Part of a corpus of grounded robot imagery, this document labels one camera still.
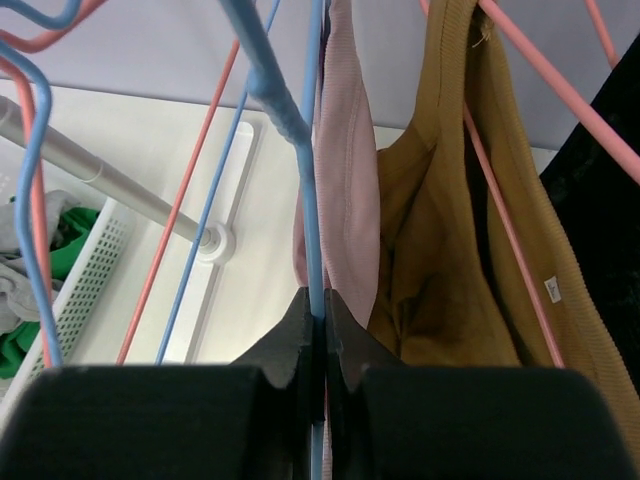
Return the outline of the grey tank top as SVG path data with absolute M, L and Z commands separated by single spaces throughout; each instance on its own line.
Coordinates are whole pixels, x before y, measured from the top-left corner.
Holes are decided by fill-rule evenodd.
M 71 241 L 70 232 L 60 226 L 61 217 L 80 201 L 64 190 L 45 194 L 47 237 L 50 253 Z M 19 252 L 14 226 L 14 206 L 1 206 L 1 333 L 15 330 L 24 321 L 38 321 L 39 313 L 31 283 Z

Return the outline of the blue hanger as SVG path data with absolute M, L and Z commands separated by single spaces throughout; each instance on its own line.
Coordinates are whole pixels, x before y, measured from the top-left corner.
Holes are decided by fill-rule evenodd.
M 49 247 L 46 240 L 36 240 L 36 232 L 46 235 L 41 147 L 52 110 L 51 87 L 42 71 L 7 40 L 1 42 L 1 58 L 26 74 L 36 87 L 35 113 L 25 114 L 27 135 L 24 160 L 17 181 L 15 228 L 32 291 L 40 313 L 43 355 L 47 367 L 59 367 L 63 356 L 52 310 Z
M 262 106 L 278 132 L 296 151 L 302 187 L 309 304 L 313 317 L 310 477 L 320 479 L 323 471 L 325 380 L 324 361 L 319 354 L 320 346 L 324 342 L 326 313 L 312 149 L 312 121 L 323 3 L 311 3 L 304 89 L 300 105 L 295 103 L 286 86 L 254 4 L 251 1 L 223 1 L 221 5 L 251 63 L 245 90 Z

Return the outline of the green tank top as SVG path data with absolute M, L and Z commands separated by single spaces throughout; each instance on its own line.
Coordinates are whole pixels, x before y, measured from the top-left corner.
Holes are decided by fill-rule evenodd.
M 59 291 L 80 255 L 99 212 L 75 207 L 61 214 L 50 243 L 52 285 Z M 18 253 L 1 254 L 1 378 L 19 370 L 40 329 L 39 310 Z

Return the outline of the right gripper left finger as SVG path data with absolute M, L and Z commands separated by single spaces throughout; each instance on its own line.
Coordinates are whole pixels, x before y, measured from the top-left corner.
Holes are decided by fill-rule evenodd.
M 308 479 L 313 321 L 300 289 L 228 365 L 43 372 L 1 438 L 5 479 Z

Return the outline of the pink mauve tank top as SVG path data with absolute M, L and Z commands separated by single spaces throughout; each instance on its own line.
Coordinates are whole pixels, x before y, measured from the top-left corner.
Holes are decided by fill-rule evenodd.
M 361 327 L 377 294 L 380 193 L 369 101 L 349 1 L 325 10 L 314 113 L 314 173 L 324 285 Z

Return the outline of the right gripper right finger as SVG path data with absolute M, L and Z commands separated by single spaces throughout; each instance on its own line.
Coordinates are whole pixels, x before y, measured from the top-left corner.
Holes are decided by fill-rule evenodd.
M 609 408 L 555 368 L 411 367 L 325 294 L 336 479 L 631 479 Z

